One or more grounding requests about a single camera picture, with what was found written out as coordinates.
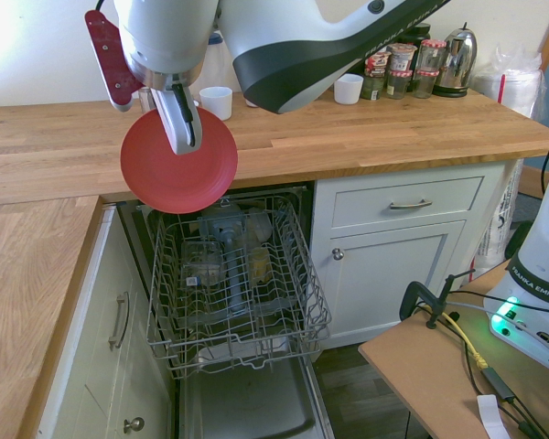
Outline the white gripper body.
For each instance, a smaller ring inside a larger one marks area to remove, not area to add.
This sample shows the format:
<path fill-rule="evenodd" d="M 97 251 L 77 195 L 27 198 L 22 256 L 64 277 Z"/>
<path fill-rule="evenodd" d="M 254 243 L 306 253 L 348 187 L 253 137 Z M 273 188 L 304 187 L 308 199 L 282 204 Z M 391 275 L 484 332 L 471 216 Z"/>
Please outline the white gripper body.
<path fill-rule="evenodd" d="M 173 84 L 169 90 L 153 89 L 152 96 L 174 154 L 198 151 L 202 142 L 202 127 L 188 88 Z"/>

